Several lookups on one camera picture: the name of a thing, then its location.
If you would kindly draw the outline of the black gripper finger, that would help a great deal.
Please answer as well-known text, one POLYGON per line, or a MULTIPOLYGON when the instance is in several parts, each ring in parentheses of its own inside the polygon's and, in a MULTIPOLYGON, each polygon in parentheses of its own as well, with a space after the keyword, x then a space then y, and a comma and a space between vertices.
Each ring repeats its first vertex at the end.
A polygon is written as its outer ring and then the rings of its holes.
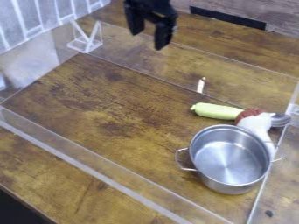
POLYGON ((162 18, 154 24, 153 47, 156 50, 161 50, 170 43, 176 30, 177 24, 174 19, 162 18))
POLYGON ((132 35, 138 34, 145 28, 145 20, 141 11, 126 4, 125 9, 125 21, 132 35))

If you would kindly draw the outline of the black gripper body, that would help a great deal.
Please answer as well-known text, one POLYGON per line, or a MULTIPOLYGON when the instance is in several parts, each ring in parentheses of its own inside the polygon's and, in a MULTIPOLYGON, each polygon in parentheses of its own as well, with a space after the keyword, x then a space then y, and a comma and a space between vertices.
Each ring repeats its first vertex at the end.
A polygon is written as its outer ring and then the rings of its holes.
POLYGON ((129 23, 146 20, 174 24, 178 17, 170 0, 124 0, 125 19, 129 23))

